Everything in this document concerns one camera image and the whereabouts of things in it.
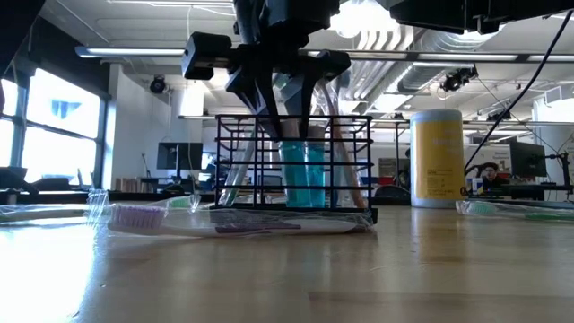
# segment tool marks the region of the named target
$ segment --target label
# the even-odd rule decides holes
[[[460,121],[429,121],[415,125],[416,196],[460,199],[465,185],[463,125]]]

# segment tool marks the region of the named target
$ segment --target security camera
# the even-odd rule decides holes
[[[165,76],[155,75],[150,84],[150,91],[156,94],[163,94],[167,89],[168,85],[165,83]]]
[[[470,83],[478,77],[478,71],[476,66],[472,68],[460,68],[457,69],[453,74],[447,74],[446,79],[440,84],[440,88],[444,92],[456,92],[461,87]]]

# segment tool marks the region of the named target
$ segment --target duct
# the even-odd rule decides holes
[[[379,31],[378,32],[378,41],[374,46],[374,50],[381,50],[387,43],[388,43],[388,32],[387,31]],[[353,87],[350,87],[349,89],[351,89],[351,95],[350,98],[351,99],[358,99],[357,95],[354,94],[357,92],[358,89],[362,88],[364,86],[364,84],[368,84],[369,82],[369,78],[370,78],[370,74],[372,73],[372,67],[373,67],[373,63],[375,62],[362,62],[362,69],[360,70],[360,72],[358,73],[358,75],[356,76],[355,80],[356,84],[353,85]]]
[[[480,35],[470,32],[456,35],[443,31],[426,31],[413,46],[416,51],[451,52],[475,51],[495,34]],[[391,112],[410,100],[431,81],[442,74],[444,67],[414,65],[401,62],[393,66],[377,89],[370,95],[369,102],[385,112]],[[401,92],[406,95],[388,95],[385,92]]]
[[[385,50],[406,50],[413,43],[413,39],[413,27],[399,26],[397,31],[393,33],[393,37],[387,44]],[[394,63],[395,62],[371,62],[370,74],[367,76],[367,80],[363,83],[364,86],[356,91],[354,98],[364,100],[377,85],[377,81],[388,72]]]
[[[357,46],[358,50],[370,50],[371,47],[377,42],[377,32],[376,31],[361,31],[361,40]],[[352,78],[349,83],[349,89],[355,89],[358,83],[361,81],[364,75],[364,67],[369,65],[370,62],[352,62]],[[347,98],[352,100],[352,96],[348,95]]]

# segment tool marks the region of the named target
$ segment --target desk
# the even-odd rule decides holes
[[[376,235],[228,240],[0,226],[0,321],[572,321],[571,225],[379,214]]]

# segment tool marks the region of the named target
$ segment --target person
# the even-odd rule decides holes
[[[504,184],[509,184],[510,181],[503,179],[499,176],[499,165],[494,162],[484,163],[480,169],[482,169],[483,176],[483,187],[484,190],[489,188],[501,188]]]
[[[398,172],[398,178],[395,178],[395,183],[401,188],[411,190],[411,148],[407,149],[404,155],[409,162]]]

